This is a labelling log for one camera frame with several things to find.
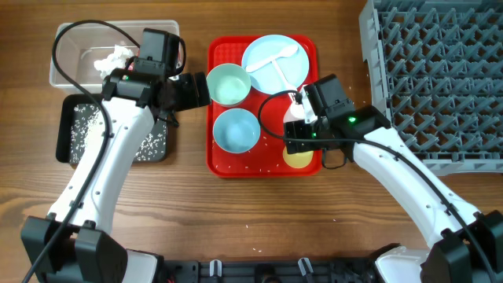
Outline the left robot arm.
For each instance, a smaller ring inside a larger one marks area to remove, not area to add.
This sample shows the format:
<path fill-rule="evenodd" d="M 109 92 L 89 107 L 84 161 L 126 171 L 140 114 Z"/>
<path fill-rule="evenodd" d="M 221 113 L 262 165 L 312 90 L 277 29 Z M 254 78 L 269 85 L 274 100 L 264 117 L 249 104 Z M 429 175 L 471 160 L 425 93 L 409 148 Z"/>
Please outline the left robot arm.
<path fill-rule="evenodd" d="M 88 141 L 64 192 L 44 218 L 29 217 L 21 239 L 28 277 L 42 282 L 153 282 L 159 255 L 124 248 L 111 236 L 118 196 L 145 137 L 158 121 L 209 104 L 203 73 L 186 74 L 184 41 L 145 29 L 139 54 L 105 77 L 92 101 L 103 127 Z"/>

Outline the white tissue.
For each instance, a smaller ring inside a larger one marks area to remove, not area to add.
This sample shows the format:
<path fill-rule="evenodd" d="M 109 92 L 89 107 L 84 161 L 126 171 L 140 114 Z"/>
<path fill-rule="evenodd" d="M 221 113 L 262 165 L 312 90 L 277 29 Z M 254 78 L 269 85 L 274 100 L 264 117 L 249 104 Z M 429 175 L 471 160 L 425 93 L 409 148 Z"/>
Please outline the white tissue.
<path fill-rule="evenodd" d="M 116 68 L 125 68 L 127 61 L 133 57 L 134 52 L 124 46 L 114 46 L 113 53 L 110 53 L 105 59 L 94 62 L 94 68 L 100 72 L 100 77 L 104 79 L 110 75 Z"/>

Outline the yellow plastic cup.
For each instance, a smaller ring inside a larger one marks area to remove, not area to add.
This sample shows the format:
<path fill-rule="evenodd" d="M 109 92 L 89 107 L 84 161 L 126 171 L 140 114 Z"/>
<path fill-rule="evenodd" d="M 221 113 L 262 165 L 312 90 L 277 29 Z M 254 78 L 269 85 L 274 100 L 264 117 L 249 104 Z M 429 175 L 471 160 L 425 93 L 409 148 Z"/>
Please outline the yellow plastic cup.
<path fill-rule="evenodd" d="M 307 167 L 311 163 L 313 155 L 314 155 L 313 151 L 289 154 L 286 147 L 284 147 L 284 150 L 282 152 L 284 162 L 289 167 L 295 169 L 301 169 Z"/>

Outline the white plastic cup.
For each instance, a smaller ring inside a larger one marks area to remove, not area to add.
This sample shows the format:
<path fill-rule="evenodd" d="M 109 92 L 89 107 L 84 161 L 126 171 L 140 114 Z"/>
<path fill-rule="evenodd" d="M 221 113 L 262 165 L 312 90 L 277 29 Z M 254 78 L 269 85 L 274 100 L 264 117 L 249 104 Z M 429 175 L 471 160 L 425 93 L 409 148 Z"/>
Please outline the white plastic cup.
<path fill-rule="evenodd" d="M 283 117 L 283 123 L 305 120 L 305 117 L 303 105 L 292 102 Z"/>

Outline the blue bowl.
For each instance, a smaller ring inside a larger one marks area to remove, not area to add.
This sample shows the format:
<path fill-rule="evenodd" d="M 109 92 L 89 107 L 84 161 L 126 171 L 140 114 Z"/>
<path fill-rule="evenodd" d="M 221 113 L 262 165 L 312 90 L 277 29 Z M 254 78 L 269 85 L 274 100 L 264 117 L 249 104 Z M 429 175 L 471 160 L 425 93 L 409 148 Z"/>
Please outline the blue bowl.
<path fill-rule="evenodd" d="M 252 112 L 243 108 L 232 108 L 217 117 L 212 134 L 221 149 L 228 153 L 241 154 L 257 144 L 261 127 Z"/>

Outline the white rice pile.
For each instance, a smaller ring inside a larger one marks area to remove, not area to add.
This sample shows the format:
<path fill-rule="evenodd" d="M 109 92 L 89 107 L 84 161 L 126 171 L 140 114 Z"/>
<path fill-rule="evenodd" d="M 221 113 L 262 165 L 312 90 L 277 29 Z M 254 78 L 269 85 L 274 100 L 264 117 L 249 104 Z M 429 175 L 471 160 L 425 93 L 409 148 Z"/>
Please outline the white rice pile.
<path fill-rule="evenodd" d="M 100 111 L 92 104 L 78 104 L 73 108 L 70 126 L 69 163 L 77 164 L 85 152 L 88 135 L 103 128 Z M 158 120 L 145 137 L 134 156 L 135 163 L 160 162 L 167 155 L 167 125 Z"/>

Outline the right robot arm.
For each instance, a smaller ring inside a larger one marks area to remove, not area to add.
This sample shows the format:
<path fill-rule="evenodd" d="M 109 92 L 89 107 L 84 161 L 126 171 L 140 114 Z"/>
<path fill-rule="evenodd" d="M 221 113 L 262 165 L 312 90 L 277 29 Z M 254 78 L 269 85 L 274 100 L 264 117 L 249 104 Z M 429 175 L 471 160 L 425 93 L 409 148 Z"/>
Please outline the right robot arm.
<path fill-rule="evenodd" d="M 340 81 L 329 75 L 288 93 L 288 153 L 339 149 L 398 201 L 427 243 L 398 246 L 375 266 L 385 282 L 500 282 L 502 214 L 483 214 L 449 189 L 405 145 L 375 107 L 356 109 Z"/>

